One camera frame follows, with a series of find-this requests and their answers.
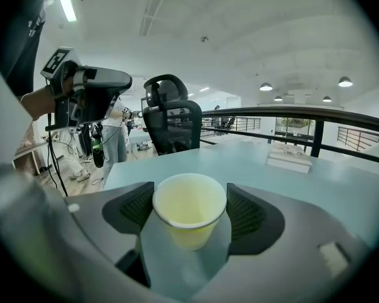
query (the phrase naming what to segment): light blue table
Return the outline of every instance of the light blue table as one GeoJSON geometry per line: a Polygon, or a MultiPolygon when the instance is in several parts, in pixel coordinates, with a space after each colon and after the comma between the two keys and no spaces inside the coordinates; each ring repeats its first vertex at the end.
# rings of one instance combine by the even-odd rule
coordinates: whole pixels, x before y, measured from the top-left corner
{"type": "MultiPolygon", "coordinates": [[[[309,174],[265,165],[272,145],[231,141],[172,155],[115,164],[106,189],[199,173],[219,181],[257,187],[313,203],[338,218],[370,247],[379,241],[379,175],[311,157],[309,174]]],[[[198,252],[180,251],[154,212],[141,234],[152,290],[188,299],[223,266],[230,243],[230,221],[225,214],[208,244],[198,252]]]]}

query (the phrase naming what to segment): black railing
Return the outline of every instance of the black railing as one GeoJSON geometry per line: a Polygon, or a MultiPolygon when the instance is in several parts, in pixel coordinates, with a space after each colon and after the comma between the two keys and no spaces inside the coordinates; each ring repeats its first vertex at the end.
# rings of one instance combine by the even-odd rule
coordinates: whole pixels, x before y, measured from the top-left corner
{"type": "Polygon", "coordinates": [[[371,131],[339,127],[337,141],[360,152],[379,142],[379,134],[371,131]]]}
{"type": "MultiPolygon", "coordinates": [[[[310,107],[251,107],[251,108],[237,108],[237,109],[223,109],[204,111],[202,113],[203,118],[219,118],[219,117],[291,117],[301,119],[311,119],[316,121],[315,133],[313,141],[302,140],[299,138],[293,138],[292,136],[281,137],[271,136],[267,134],[251,133],[249,131],[232,131],[219,128],[206,128],[202,127],[203,131],[214,131],[217,133],[229,133],[240,134],[243,136],[251,136],[257,138],[265,138],[268,140],[278,140],[288,143],[297,143],[311,147],[310,155],[318,157],[320,150],[330,150],[331,152],[343,153],[350,156],[371,160],[379,163],[379,157],[362,153],[360,151],[348,150],[331,145],[322,144],[324,122],[335,122],[338,124],[345,124],[349,126],[356,126],[359,128],[370,129],[379,133],[379,118],[366,116],[363,114],[355,114],[352,112],[310,108],[310,107]]],[[[208,144],[215,144],[209,141],[201,140],[208,144]]]]}
{"type": "MultiPolygon", "coordinates": [[[[231,131],[253,131],[260,128],[260,118],[213,117],[202,119],[203,128],[216,128],[231,131]]],[[[221,136],[220,132],[201,131],[201,138],[221,136]]]]}

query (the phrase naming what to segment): white ceiling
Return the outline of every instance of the white ceiling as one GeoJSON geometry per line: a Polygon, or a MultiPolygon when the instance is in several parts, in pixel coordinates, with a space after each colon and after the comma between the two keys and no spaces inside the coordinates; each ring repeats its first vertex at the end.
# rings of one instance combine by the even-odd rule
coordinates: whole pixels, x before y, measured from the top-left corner
{"type": "Polygon", "coordinates": [[[137,78],[172,73],[198,93],[210,86],[255,104],[305,90],[307,104],[330,95],[340,105],[379,85],[379,41],[353,0],[72,3],[74,23],[58,0],[47,8],[46,37],[76,47],[87,64],[137,78]],[[344,75],[353,87],[337,86],[344,75]],[[273,91],[259,91],[265,81],[273,91]]]}

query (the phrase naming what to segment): white sneaker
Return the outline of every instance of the white sneaker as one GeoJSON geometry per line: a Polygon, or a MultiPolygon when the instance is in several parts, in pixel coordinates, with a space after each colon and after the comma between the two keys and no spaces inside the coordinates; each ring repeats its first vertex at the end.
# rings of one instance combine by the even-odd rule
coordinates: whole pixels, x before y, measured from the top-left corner
{"type": "Polygon", "coordinates": [[[89,178],[90,178],[90,174],[86,173],[86,174],[82,174],[81,176],[77,177],[77,181],[78,182],[82,182],[82,181],[85,181],[85,180],[87,180],[89,178]]]}

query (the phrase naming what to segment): floor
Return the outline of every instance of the floor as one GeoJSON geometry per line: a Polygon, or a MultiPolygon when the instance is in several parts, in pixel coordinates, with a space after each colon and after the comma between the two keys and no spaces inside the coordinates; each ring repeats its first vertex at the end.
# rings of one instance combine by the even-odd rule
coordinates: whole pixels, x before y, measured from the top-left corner
{"type": "MultiPolygon", "coordinates": [[[[142,160],[146,158],[152,158],[153,156],[157,156],[156,153],[153,151],[153,148],[150,148],[148,150],[138,151],[137,154],[132,154],[129,152],[127,156],[127,162],[130,162],[133,160],[142,160]]],[[[75,196],[75,195],[81,195],[81,194],[87,194],[87,193],[100,191],[100,188],[102,185],[102,181],[100,180],[102,178],[102,169],[97,168],[94,165],[93,161],[91,161],[90,163],[84,163],[83,159],[80,159],[80,163],[83,167],[87,166],[88,173],[90,173],[90,178],[83,182],[77,182],[76,180],[71,180],[69,176],[72,174],[72,171],[68,167],[65,159],[61,158],[59,160],[59,170],[61,173],[64,186],[69,196],[75,196]]],[[[57,189],[60,190],[64,196],[64,191],[62,190],[62,186],[57,177],[57,174],[54,171],[54,168],[51,168],[51,174],[57,183],[57,189]]],[[[55,187],[55,184],[53,183],[48,171],[45,171],[44,173],[41,173],[40,175],[38,175],[36,177],[36,180],[42,186],[55,187]]]]}

